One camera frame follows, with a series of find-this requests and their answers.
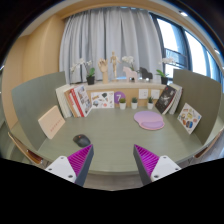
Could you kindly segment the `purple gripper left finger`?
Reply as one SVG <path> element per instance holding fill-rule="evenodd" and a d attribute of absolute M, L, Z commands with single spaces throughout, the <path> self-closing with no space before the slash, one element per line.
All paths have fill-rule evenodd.
<path fill-rule="evenodd" d="M 83 186 L 93 155 L 93 145 L 90 144 L 68 157 L 59 156 L 46 168 L 46 171 L 79 186 Z"/>

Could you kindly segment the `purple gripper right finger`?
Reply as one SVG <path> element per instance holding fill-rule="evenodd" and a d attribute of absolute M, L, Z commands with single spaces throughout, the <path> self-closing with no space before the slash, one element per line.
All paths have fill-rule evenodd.
<path fill-rule="evenodd" d="M 143 185 L 180 170 L 180 167 L 167 155 L 158 156 L 139 145 L 134 145 L 133 155 Z"/>

